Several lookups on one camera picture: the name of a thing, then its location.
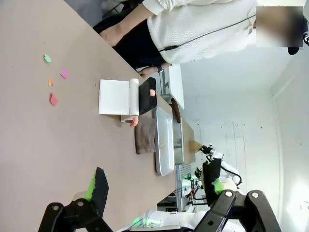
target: black cable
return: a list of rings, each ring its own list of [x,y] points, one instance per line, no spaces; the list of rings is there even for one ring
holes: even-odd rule
[[[197,193],[197,191],[199,190],[199,188],[197,188],[195,190],[195,193],[194,193],[194,196],[193,196],[193,199],[196,200],[196,201],[202,201],[202,200],[206,200],[206,197],[203,197],[203,198],[195,198],[195,194]]]
[[[190,188],[190,186],[181,187],[179,189],[175,189],[172,193],[182,192],[184,189],[188,189],[188,188]]]
[[[246,20],[248,20],[248,19],[250,19],[250,18],[253,18],[254,16],[256,16],[256,14],[253,15],[253,16],[251,16],[251,17],[249,17],[249,18],[243,19],[243,20],[241,20],[241,21],[239,21],[239,22],[237,22],[237,23],[234,23],[234,24],[232,24],[232,25],[229,25],[229,26],[227,26],[227,27],[225,27],[225,28],[221,28],[221,29],[218,29],[218,30],[209,32],[209,33],[207,33],[207,34],[198,36],[197,38],[194,38],[194,39],[191,39],[191,40],[189,40],[189,41],[187,41],[187,42],[184,42],[184,43],[182,43],[181,45],[167,46],[167,47],[165,47],[164,49],[159,50],[159,52],[169,51],[169,50],[176,49],[176,48],[178,48],[178,47],[180,47],[180,46],[183,46],[183,45],[185,45],[185,44],[188,44],[188,43],[190,43],[190,42],[192,42],[192,41],[194,41],[194,40],[197,40],[197,39],[199,39],[199,38],[202,38],[202,37],[204,37],[204,36],[206,36],[206,35],[210,35],[210,34],[212,34],[212,33],[215,33],[215,32],[221,31],[221,30],[224,30],[224,29],[226,29],[226,28],[230,28],[230,27],[232,27],[232,26],[235,26],[235,25],[237,25],[237,24],[239,24],[239,23],[242,23],[242,22],[244,22],[244,21],[246,21]]]
[[[188,189],[187,189],[188,190]],[[173,193],[178,193],[178,192],[182,192],[183,190],[179,190],[179,191],[177,191],[177,192],[173,192]],[[186,190],[185,190],[186,191]],[[191,192],[191,191],[190,191]]]
[[[188,202],[188,204],[191,204],[191,205],[207,205],[207,203],[193,203],[193,202]]]
[[[222,168],[224,171],[226,171],[226,172],[228,172],[228,173],[231,173],[231,174],[233,174],[233,175],[236,175],[236,176],[238,176],[238,177],[240,178],[240,182],[239,182],[238,184],[236,184],[236,186],[238,186],[238,185],[240,185],[240,184],[242,183],[242,178],[241,178],[240,175],[238,175],[238,174],[236,174],[236,173],[234,173],[234,172],[231,172],[231,171],[227,170],[226,168],[224,168],[224,167],[222,167],[222,166],[221,166],[221,168]]]
[[[201,180],[201,179],[197,179],[197,180],[195,181],[195,185],[198,186],[200,189],[202,189],[201,185],[198,184],[199,181],[202,181],[202,180]]]

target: metal tray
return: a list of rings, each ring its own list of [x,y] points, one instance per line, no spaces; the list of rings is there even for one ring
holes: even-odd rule
[[[171,116],[160,107],[157,107],[153,113],[157,123],[154,139],[156,171],[165,176],[174,171],[175,167],[173,121]]]

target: white wall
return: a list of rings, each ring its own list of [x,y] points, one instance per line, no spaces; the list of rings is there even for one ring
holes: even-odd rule
[[[247,47],[211,59],[182,64],[186,96],[269,89],[291,56],[287,48]]]
[[[283,232],[308,232],[309,210],[309,48],[299,50],[272,92],[279,120],[284,173]]]
[[[185,101],[185,117],[195,125],[196,138],[223,152],[243,177],[240,188],[262,190],[278,216],[279,146],[270,92],[200,95]],[[192,167],[200,168],[206,158],[199,152],[196,160]]]

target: cable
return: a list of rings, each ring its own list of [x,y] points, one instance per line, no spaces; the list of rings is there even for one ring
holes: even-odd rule
[[[191,188],[191,186],[188,185],[188,186],[181,187],[179,189],[175,189],[172,193],[182,192],[184,189],[188,189],[188,188]]]
[[[231,174],[233,174],[233,175],[236,175],[236,176],[238,176],[238,177],[240,178],[240,182],[239,182],[238,184],[236,184],[236,186],[238,186],[238,185],[240,185],[240,184],[242,183],[242,178],[241,178],[240,175],[238,175],[238,174],[236,174],[236,173],[234,173],[234,172],[231,172],[231,171],[229,171],[228,169],[226,169],[226,168],[224,168],[224,167],[222,167],[222,166],[221,166],[221,168],[222,168],[224,171],[226,171],[226,172],[228,172],[228,173],[231,173]]]
[[[196,201],[206,200],[206,197],[203,197],[203,198],[195,198],[195,194],[197,193],[198,190],[199,190],[199,188],[196,189],[196,191],[195,191],[195,193],[194,193],[194,196],[193,196],[193,199],[196,200]]]
[[[243,20],[241,20],[241,21],[239,21],[239,22],[237,22],[237,23],[234,23],[234,24],[232,24],[232,25],[230,25],[230,26],[227,26],[227,27],[225,27],[225,28],[221,28],[221,29],[218,29],[218,30],[209,32],[209,33],[207,33],[207,34],[198,36],[197,38],[194,38],[194,39],[191,39],[191,40],[189,40],[189,41],[187,41],[187,42],[184,42],[184,43],[182,43],[181,45],[167,46],[167,47],[165,47],[164,49],[159,50],[159,52],[170,51],[170,50],[176,49],[176,48],[178,48],[178,47],[180,47],[180,46],[183,46],[183,45],[185,45],[185,44],[188,44],[188,43],[190,43],[190,42],[192,42],[192,41],[194,41],[194,40],[197,40],[197,39],[199,39],[199,38],[202,38],[202,37],[204,37],[204,36],[206,36],[206,35],[210,35],[210,34],[213,34],[213,33],[215,33],[215,32],[224,30],[224,29],[226,29],[226,28],[230,28],[230,27],[232,27],[232,26],[235,26],[235,25],[237,25],[237,24],[239,24],[239,23],[242,23],[242,22],[244,22],[244,21],[246,21],[246,20],[248,20],[248,19],[250,19],[250,18],[253,18],[253,17],[255,17],[255,16],[256,16],[256,14],[253,15],[253,16],[251,16],[251,17],[249,17],[249,18],[243,19]]]

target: bolt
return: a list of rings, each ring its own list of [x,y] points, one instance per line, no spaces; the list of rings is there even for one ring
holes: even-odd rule
[[[254,198],[258,198],[258,197],[259,197],[259,194],[257,194],[256,192],[254,192],[254,193],[252,194],[252,196],[253,196]]]
[[[226,192],[225,195],[226,195],[227,197],[233,196],[233,194],[232,194],[231,192]]]

